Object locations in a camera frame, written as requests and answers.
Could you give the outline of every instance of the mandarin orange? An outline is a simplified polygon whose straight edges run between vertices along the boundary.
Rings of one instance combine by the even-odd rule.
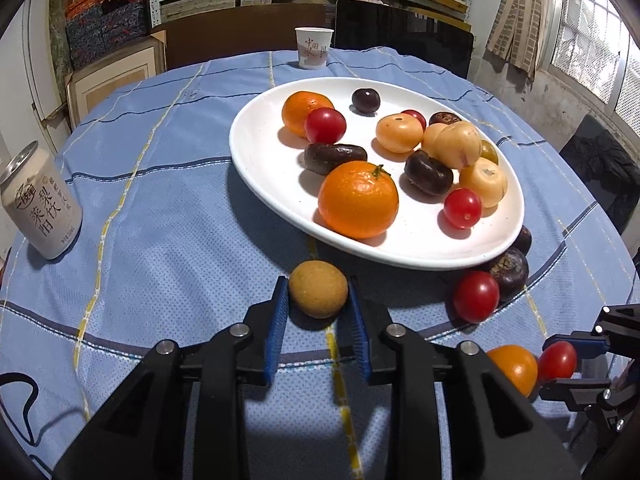
[[[385,232],[398,214],[398,190],[391,176],[370,162],[352,160],[325,178],[318,211],[330,229],[349,238]]]
[[[306,139],[305,119],[318,108],[335,108],[328,97],[315,92],[300,91],[291,94],[282,107],[282,122],[297,136]]]

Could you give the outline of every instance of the curtain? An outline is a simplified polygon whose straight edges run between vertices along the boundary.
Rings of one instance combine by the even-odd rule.
[[[501,0],[487,49],[533,79],[538,54],[542,0]]]

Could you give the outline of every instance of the white paper cup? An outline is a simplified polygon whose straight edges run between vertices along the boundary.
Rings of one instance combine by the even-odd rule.
[[[334,30],[332,28],[296,28],[300,68],[316,70],[326,66],[326,58],[329,54],[329,45],[333,34]]]

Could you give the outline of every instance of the dark purple fruit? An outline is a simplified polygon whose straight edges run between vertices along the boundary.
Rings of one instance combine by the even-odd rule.
[[[511,244],[511,247],[519,249],[520,252],[526,256],[531,248],[531,231],[523,225],[522,229],[520,229],[520,232],[518,233],[518,237],[514,243]]]
[[[423,150],[408,157],[404,174],[415,187],[431,196],[444,195],[453,185],[453,171]]]
[[[436,112],[429,119],[429,126],[435,123],[453,124],[461,121],[456,114],[451,112]]]
[[[304,167],[321,175],[328,175],[335,168],[351,160],[367,160],[367,152],[354,144],[324,144],[314,142],[305,148]]]
[[[362,114],[372,114],[380,108],[380,94],[373,88],[358,88],[351,95],[351,103]]]
[[[524,254],[515,247],[486,264],[486,269],[498,283],[500,301],[505,302],[519,293],[529,277],[529,264]]]

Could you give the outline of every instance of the metal screw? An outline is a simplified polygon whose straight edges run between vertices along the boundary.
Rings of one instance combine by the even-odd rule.
[[[169,355],[174,350],[175,343],[173,341],[169,341],[168,339],[164,339],[156,345],[156,352],[158,352],[160,355]]]
[[[386,326],[386,333],[391,337],[402,337],[406,334],[406,328],[399,323],[392,323]]]
[[[473,341],[463,341],[460,343],[460,349],[466,355],[476,355],[480,351],[480,347]]]
[[[249,333],[249,327],[244,323],[236,323],[229,329],[233,337],[243,337]]]

